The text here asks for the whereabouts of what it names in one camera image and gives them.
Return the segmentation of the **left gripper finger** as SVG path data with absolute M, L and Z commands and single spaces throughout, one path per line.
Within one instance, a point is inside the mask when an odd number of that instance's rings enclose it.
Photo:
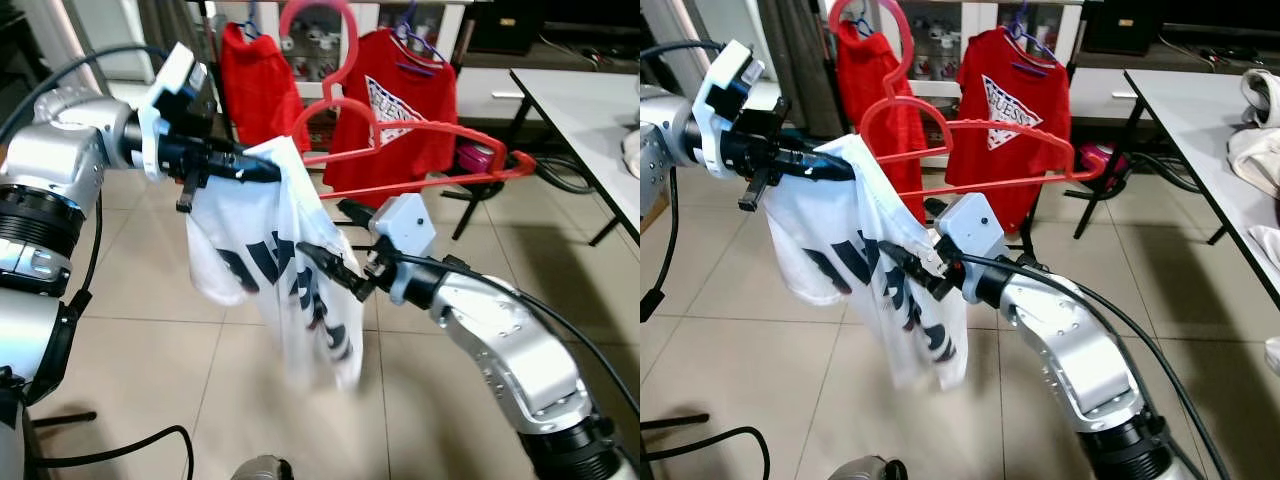
M 269 159 L 244 151 L 225 152 L 225 178 L 241 183 L 278 183 L 280 168 Z
M 748 187 L 739 198 L 739 207 L 745 212 L 755 212 L 759 209 L 762 196 L 771 184 L 773 172 L 767 168 L 756 169 L 748 177 Z
M 182 192 L 175 202 L 175 210 L 178 212 L 189 214 L 193 207 L 193 201 L 196 193 L 205 188 L 209 180 L 209 173 L 202 168 L 189 169 L 186 177 L 180 180 Z
M 855 180 L 856 173 L 846 160 L 817 151 L 790 152 L 790 175 L 810 180 Z

